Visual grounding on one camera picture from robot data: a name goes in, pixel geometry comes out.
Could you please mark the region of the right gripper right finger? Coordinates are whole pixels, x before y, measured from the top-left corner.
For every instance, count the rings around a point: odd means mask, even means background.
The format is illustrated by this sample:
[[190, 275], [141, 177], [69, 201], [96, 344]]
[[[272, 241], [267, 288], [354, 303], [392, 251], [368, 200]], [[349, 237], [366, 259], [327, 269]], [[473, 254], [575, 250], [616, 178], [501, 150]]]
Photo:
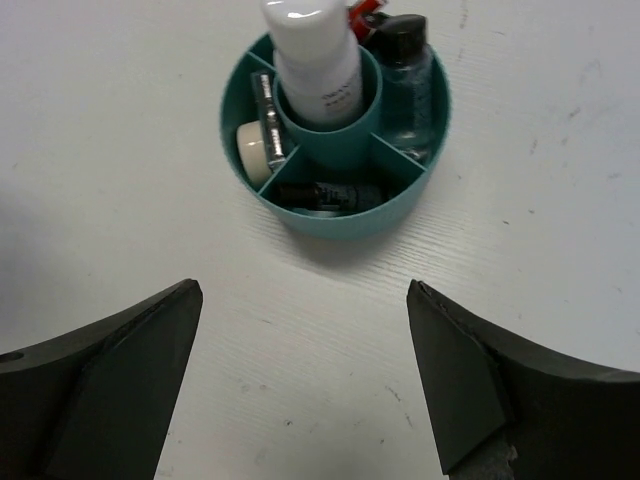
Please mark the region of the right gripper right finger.
[[421, 281], [411, 338], [451, 479], [635, 479], [639, 376], [527, 340]]

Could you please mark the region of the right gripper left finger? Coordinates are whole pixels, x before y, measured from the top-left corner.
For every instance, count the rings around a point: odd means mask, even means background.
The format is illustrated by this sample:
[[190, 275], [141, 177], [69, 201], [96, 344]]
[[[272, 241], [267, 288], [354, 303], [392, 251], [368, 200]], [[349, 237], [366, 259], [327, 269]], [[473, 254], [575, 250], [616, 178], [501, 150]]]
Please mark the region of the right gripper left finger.
[[185, 279], [1, 356], [4, 479], [151, 479], [203, 305]]

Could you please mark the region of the teal round organizer cup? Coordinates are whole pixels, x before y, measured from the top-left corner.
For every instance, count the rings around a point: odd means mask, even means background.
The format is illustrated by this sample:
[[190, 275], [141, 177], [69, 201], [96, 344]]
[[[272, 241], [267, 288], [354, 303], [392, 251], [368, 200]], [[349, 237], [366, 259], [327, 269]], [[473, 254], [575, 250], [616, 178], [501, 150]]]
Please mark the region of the teal round organizer cup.
[[[415, 160], [384, 137], [380, 127], [383, 81], [378, 63], [361, 52], [365, 113], [352, 125], [317, 132], [298, 125], [276, 78], [274, 47], [259, 37], [240, 57], [221, 99], [220, 137], [226, 160], [245, 187], [291, 229], [318, 238], [346, 240], [393, 228], [417, 205], [444, 148], [451, 117], [451, 93], [440, 58], [433, 59], [433, 124], [427, 157]], [[264, 161], [264, 132], [257, 100], [261, 74], [270, 80], [280, 122], [275, 169], [256, 172]]]

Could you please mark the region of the round beige powder compact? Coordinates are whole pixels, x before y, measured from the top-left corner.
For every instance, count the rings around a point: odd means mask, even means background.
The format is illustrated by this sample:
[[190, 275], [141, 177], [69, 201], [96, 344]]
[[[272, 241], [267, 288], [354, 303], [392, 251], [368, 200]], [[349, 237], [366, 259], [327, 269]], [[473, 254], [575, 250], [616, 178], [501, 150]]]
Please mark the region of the round beige powder compact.
[[255, 188], [261, 188], [272, 175], [259, 121], [242, 124], [236, 130], [236, 144], [244, 172]]

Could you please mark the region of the black mascara tube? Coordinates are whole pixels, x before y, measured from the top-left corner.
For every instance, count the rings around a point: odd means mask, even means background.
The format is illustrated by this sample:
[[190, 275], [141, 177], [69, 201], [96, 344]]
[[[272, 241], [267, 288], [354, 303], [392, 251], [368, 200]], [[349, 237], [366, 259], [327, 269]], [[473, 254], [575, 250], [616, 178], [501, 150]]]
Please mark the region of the black mascara tube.
[[308, 182], [277, 183], [273, 198], [283, 207], [358, 213], [386, 203], [390, 195], [378, 185]]

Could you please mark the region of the square eyeshadow palette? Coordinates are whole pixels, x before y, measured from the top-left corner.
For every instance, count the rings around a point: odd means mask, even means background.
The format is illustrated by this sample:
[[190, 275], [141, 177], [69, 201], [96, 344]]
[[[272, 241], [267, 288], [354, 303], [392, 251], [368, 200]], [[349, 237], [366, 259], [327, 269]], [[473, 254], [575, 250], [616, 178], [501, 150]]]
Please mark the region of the square eyeshadow palette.
[[267, 165], [278, 170], [286, 161], [282, 130], [275, 108], [270, 74], [266, 70], [251, 74], [251, 85], [264, 137]]

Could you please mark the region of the small black cap jar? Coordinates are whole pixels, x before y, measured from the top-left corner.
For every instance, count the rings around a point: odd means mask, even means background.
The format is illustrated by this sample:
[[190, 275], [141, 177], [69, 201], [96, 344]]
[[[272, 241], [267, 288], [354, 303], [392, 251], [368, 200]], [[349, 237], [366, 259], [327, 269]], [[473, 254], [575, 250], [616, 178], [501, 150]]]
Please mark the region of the small black cap jar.
[[419, 14], [386, 17], [375, 35], [383, 138], [421, 164], [430, 160], [433, 136], [433, 52], [427, 38], [428, 21]]

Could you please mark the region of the white cap toner bottle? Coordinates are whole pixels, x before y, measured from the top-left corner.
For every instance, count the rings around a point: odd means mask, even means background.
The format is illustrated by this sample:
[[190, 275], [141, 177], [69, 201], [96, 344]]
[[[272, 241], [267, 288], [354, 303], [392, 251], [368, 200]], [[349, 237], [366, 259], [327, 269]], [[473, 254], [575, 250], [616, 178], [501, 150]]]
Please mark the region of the white cap toner bottle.
[[343, 1], [262, 1], [274, 66], [308, 128], [341, 129], [364, 111], [359, 44]]

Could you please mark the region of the red lip gloss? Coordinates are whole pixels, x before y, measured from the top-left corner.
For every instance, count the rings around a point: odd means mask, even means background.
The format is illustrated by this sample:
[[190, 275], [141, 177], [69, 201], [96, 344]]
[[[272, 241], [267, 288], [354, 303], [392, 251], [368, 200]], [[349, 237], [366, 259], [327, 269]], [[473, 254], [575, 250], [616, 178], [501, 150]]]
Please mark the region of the red lip gloss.
[[350, 26], [354, 28], [365, 14], [376, 13], [387, 4], [387, 0], [357, 0], [347, 8]]

